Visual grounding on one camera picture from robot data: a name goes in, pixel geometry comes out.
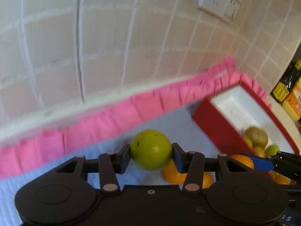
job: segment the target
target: pink fabric trim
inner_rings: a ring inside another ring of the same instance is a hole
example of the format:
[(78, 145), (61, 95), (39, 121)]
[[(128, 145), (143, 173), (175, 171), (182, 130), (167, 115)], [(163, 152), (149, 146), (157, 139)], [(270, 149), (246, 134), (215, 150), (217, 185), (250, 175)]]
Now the pink fabric trim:
[(207, 72), (149, 92), (134, 95), (99, 114), (87, 116), (67, 129), (42, 132), (15, 146), (0, 149), (0, 178), (31, 171), (70, 152), (101, 142), (240, 81), (271, 108), (257, 81), (234, 72), (235, 60), (227, 57)]

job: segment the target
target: beige tiled wall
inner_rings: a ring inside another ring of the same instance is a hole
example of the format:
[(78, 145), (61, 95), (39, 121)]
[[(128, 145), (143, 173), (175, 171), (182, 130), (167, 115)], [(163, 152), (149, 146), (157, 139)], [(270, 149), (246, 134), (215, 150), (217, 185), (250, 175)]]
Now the beige tiled wall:
[(226, 55), (270, 90), (299, 44), (301, 0), (242, 0), (232, 26), (197, 2), (0, 0), (0, 124)]
[(236, 52), (240, 69), (271, 91), (301, 40), (301, 0), (258, 0)]

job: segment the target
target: white wall socket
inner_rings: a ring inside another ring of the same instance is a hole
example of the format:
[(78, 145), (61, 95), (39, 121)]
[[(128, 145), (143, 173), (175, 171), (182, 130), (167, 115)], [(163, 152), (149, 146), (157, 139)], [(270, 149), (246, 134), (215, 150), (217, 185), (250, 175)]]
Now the white wall socket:
[(205, 9), (231, 24), (235, 21), (240, 6), (240, 0), (199, 0), (198, 3), (198, 8)]

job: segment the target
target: yellow label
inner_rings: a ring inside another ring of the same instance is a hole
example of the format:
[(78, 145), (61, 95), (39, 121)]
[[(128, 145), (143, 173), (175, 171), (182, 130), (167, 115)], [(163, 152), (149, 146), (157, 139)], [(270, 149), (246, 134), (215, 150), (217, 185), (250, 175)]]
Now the yellow label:
[(273, 90), (275, 98), (280, 102), (282, 102), (289, 93), (287, 87), (282, 82), (279, 82)]
[(301, 68), (301, 59), (298, 59), (298, 60), (297, 60), (297, 62), (296, 62), (296, 64), (295, 64), (295, 67), (296, 67), (297, 69), (300, 69), (300, 68)]
[(291, 106), (293, 111), (301, 117), (301, 88), (294, 86), (292, 92), (287, 96), (285, 101)]

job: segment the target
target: orange fruit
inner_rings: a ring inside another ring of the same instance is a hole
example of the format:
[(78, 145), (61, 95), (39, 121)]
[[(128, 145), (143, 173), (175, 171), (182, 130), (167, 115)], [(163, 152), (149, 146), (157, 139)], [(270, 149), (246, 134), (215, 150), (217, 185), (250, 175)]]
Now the orange fruit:
[(281, 174), (279, 174), (275, 171), (269, 171), (268, 173), (270, 174), (272, 180), (275, 183), (286, 184), (286, 185), (290, 184), (290, 180), (287, 177), (285, 177), (285, 176), (283, 176), (283, 175), (281, 175)]
[(165, 180), (172, 184), (184, 183), (187, 175), (187, 173), (179, 173), (173, 161), (171, 161), (162, 172)]
[(251, 158), (244, 156), (244, 155), (231, 155), (231, 157), (239, 162), (241, 162), (242, 164), (254, 169), (254, 163), (251, 160)]
[(269, 171), (268, 172), (272, 178), (273, 181), (275, 181), (276, 177), (278, 177), (280, 174), (275, 171)]
[[(179, 173), (173, 161), (171, 161), (162, 172), (165, 180), (171, 184), (183, 184), (187, 175), (187, 173)], [(209, 172), (204, 172), (203, 188), (209, 188), (213, 182), (212, 175)]]
[(283, 176), (283, 175), (279, 175), (276, 177), (276, 179), (274, 180), (276, 183), (278, 184), (286, 184), (289, 185), (290, 181), (287, 177)]
[(203, 189), (209, 188), (214, 183), (213, 177), (210, 172), (204, 172)]

